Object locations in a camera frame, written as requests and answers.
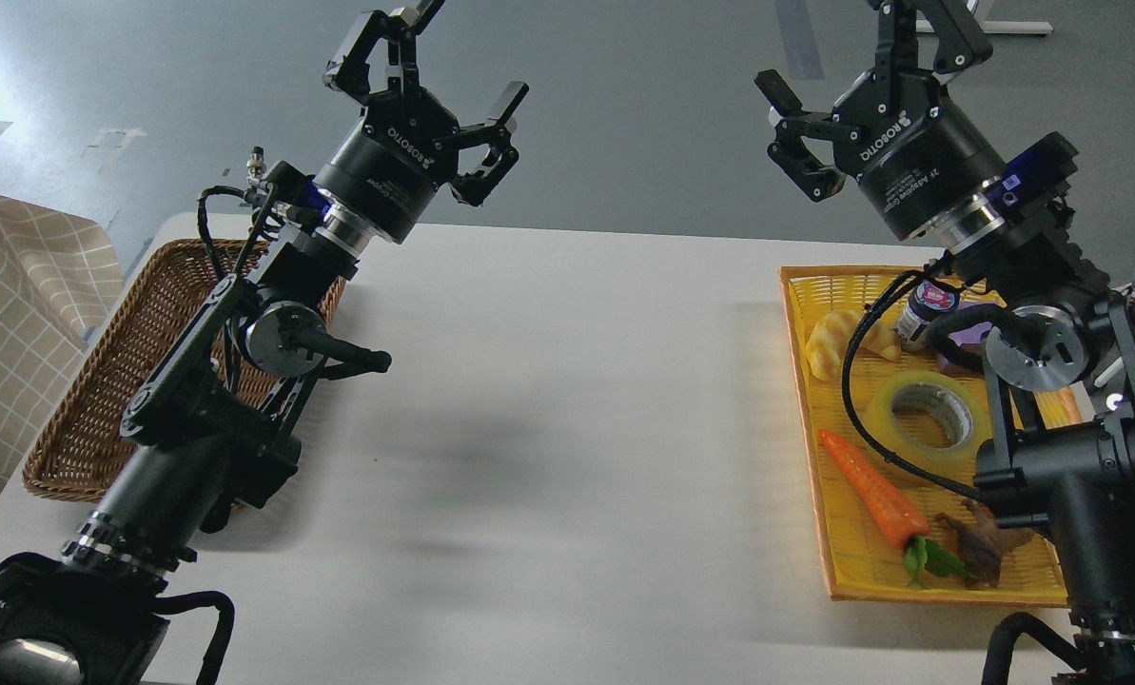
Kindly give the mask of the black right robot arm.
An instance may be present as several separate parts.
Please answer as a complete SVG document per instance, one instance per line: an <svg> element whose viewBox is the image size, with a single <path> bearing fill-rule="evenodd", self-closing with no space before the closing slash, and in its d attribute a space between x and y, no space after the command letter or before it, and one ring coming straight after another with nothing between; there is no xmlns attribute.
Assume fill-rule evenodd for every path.
<svg viewBox="0 0 1135 685"><path fill-rule="evenodd" d="M808 198L831 198L854 179L897 238L931 234L945 250L897 276L846 335L836 381L847 417L886 463L1054 547L1075 636L1010 616L990 639L985 684L1008 680L1022 635L1067 665L1056 684L1135 684L1135 301L1068 235L1076 147L1054 132L1004 160L955 105L947 75L992 54L972 5L871 8L874 64L829 111L802 108L776 70L755 77L773 109L768 157ZM872 327L907 291L945 276L998 298L925 328L932 350L985 379L992 438L967 485L890 450L852 397L855 355Z"/></svg>

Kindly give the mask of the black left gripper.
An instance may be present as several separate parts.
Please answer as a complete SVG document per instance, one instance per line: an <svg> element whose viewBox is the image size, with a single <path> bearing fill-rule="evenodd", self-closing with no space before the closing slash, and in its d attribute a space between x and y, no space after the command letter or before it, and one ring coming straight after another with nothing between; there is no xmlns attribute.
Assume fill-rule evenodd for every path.
<svg viewBox="0 0 1135 685"><path fill-rule="evenodd" d="M512 135L516 109L531 90L526 82L510 82L487 120L459 132L457 117L421 87L417 39L442 5L418 1L390 12L360 12L323 69L325 87L365 109L316 174L316 186L397 244L440 184L448 181L460 204L480 206L519 160ZM387 88L375 91L370 56L381 42L388 48ZM459 174L457 151L466 147L487 153L470 172Z"/></svg>

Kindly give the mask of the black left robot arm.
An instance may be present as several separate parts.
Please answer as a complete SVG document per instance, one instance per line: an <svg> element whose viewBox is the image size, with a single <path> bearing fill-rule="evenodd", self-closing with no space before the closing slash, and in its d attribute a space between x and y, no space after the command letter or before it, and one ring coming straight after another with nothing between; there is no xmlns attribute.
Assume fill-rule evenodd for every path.
<svg viewBox="0 0 1135 685"><path fill-rule="evenodd" d="M213 290L138 387L120 433L136 451L58 559L0 563L0 684L140 684L175 615L211 608L196 680L215 684L235 628L220 591L166 595L166 574L193 563L190 538L262 508L299 470L293 430L319 381L382 373L390 355L329 335L323 296L358 273L373 238L405 239L434 195L479 206L518 162L508 84L484 122L460 125L420 82L418 39L440 12L420 1L367 11L329 57L323 85L360 117L316 175L251 157L251 229L224 264L197 200Z"/></svg>

